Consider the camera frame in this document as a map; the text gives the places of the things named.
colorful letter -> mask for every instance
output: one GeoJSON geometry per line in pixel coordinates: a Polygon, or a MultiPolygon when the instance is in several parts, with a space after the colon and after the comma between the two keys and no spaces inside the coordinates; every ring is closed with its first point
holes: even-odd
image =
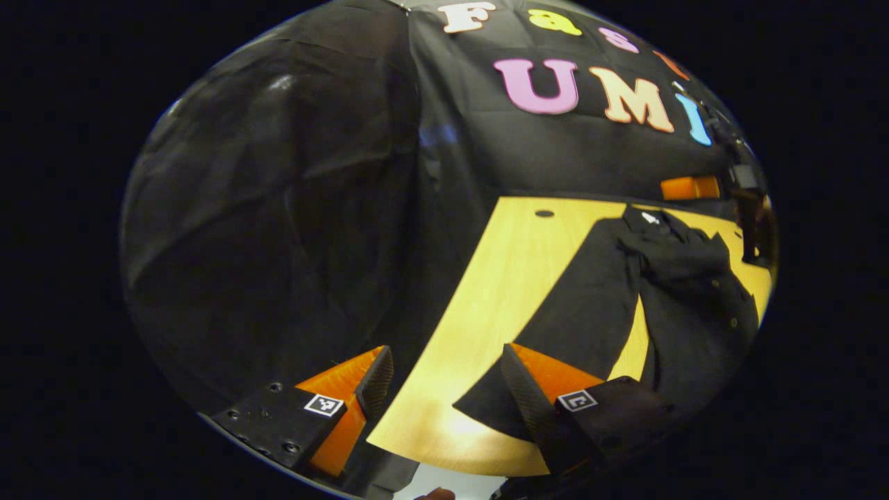
{"type": "Polygon", "coordinates": [[[556,14],[555,12],[550,11],[541,11],[539,9],[531,9],[528,13],[531,14],[529,21],[534,26],[539,26],[544,29],[552,29],[554,31],[564,31],[568,35],[581,35],[581,31],[571,23],[571,20],[561,14],[556,14]]]}
{"type": "Polygon", "coordinates": [[[608,40],[615,47],[620,47],[625,51],[630,51],[632,53],[639,53],[639,49],[636,48],[624,35],[608,28],[600,28],[599,33],[605,35],[605,40],[608,40]]]}
{"type": "Polygon", "coordinates": [[[661,102],[657,85],[637,78],[634,91],[610,69],[590,68],[589,72],[602,80],[605,96],[608,98],[608,109],[605,110],[608,119],[625,124],[632,121],[632,117],[623,107],[626,104],[640,124],[645,123],[647,111],[648,125],[662,132],[672,133],[675,130],[667,118],[667,110],[661,102]]]}
{"type": "Polygon", "coordinates": [[[658,51],[652,51],[652,52],[654,52],[655,55],[657,55],[658,57],[663,59],[663,61],[667,64],[667,66],[669,66],[670,69],[673,70],[674,73],[681,76],[682,78],[685,78],[686,81],[689,80],[688,76],[685,73],[683,73],[682,70],[679,69],[679,67],[676,65],[676,63],[673,62],[672,60],[670,60],[669,57],[665,56],[664,54],[662,54],[658,51]]]}
{"type": "Polygon", "coordinates": [[[497,7],[490,2],[474,2],[472,4],[454,4],[438,7],[439,12],[444,12],[447,17],[445,33],[460,33],[472,29],[481,29],[482,23],[478,20],[488,20],[488,11],[496,11],[497,7]]]}
{"type": "Polygon", "coordinates": [[[698,105],[681,93],[676,94],[676,98],[679,99],[682,107],[685,108],[685,113],[688,114],[688,121],[692,124],[692,137],[704,146],[712,145],[713,142],[707,136],[707,130],[701,120],[701,113],[698,112],[698,105]]]}
{"type": "Polygon", "coordinates": [[[574,70],[577,65],[569,60],[548,59],[543,66],[556,72],[559,93],[556,97],[540,97],[531,86],[531,68],[534,64],[525,59],[498,60],[494,63],[503,74],[503,83],[509,99],[518,108],[539,115],[560,115],[577,106],[577,84],[574,70]]]}

pink letter u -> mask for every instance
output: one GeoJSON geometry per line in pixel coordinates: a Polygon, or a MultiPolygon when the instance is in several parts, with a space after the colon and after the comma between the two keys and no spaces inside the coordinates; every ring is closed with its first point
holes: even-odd
{"type": "Polygon", "coordinates": [[[556,73],[558,95],[540,97],[531,87],[531,68],[534,64],[525,59],[498,60],[494,63],[503,74],[503,83],[509,100],[520,109],[540,115],[560,115],[577,106],[577,85],[574,83],[574,70],[577,65],[569,60],[548,59],[543,66],[556,73]]]}

screw hole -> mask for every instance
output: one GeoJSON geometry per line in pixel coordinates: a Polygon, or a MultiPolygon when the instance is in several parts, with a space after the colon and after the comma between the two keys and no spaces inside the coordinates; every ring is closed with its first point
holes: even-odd
{"type": "Polygon", "coordinates": [[[602,448],[615,449],[621,445],[621,438],[617,436],[608,436],[602,440],[602,448]]]}

black background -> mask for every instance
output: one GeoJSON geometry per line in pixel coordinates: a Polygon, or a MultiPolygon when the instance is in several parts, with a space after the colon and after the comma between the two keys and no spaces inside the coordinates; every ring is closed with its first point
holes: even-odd
{"type": "MultiPolygon", "coordinates": [[[[884,56],[873,14],[842,5],[590,6],[682,62],[739,118],[772,183],[782,266],[737,381],[689,431],[583,497],[877,496],[886,211],[872,201],[886,175],[866,93],[884,56]]],[[[124,184],[156,119],[213,63],[310,6],[3,8],[6,69],[23,83],[6,96],[4,169],[17,204],[10,276],[25,278],[11,282],[8,336],[24,361],[7,376],[13,497],[321,496],[194,417],[136,339],[116,271],[124,184]]]]}

